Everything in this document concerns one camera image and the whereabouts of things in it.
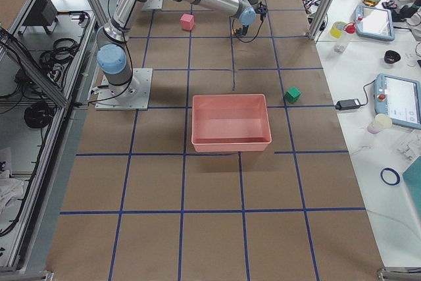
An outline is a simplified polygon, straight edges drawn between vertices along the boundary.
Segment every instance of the blue ring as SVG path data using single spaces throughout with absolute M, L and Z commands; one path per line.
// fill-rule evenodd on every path
M 387 182 L 383 177 L 383 172 L 385 172 L 385 171 L 392 172 L 396 176 L 396 182 Z M 396 186 L 397 184 L 399 184 L 399 182 L 401 182 L 401 177 L 399 176 L 397 171 L 395 169 L 392 169 L 392 168 L 383 168 L 383 170 L 380 172 L 380 178 L 383 180 L 383 182 L 385 184 L 388 184 L 389 186 Z

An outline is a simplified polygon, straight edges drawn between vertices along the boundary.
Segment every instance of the red cap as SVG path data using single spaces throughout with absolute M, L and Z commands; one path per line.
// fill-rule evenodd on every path
M 348 24 L 347 26 L 345 26 L 344 30 L 349 34 L 355 33 L 355 31 L 357 30 L 355 28 L 355 22 L 352 22 L 352 23 Z

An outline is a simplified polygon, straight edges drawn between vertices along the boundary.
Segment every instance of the red block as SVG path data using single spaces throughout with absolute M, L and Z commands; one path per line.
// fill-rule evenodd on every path
M 191 14 L 185 13 L 182 15 L 180 23 L 182 24 L 183 30 L 192 31 L 193 27 L 195 26 L 195 17 Z

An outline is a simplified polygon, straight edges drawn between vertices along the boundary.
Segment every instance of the green cube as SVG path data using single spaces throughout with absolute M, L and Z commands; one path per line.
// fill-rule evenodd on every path
M 297 87 L 291 87 L 287 90 L 284 98 L 289 103 L 294 103 L 298 98 L 300 98 L 301 92 L 297 89 Z

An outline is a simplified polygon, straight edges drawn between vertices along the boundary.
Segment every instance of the white cup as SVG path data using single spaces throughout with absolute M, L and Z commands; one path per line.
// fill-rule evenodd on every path
M 392 126 L 392 119 L 387 115 L 378 114 L 374 117 L 374 120 L 367 126 L 367 130 L 371 134 L 377 134 L 385 128 L 390 128 Z

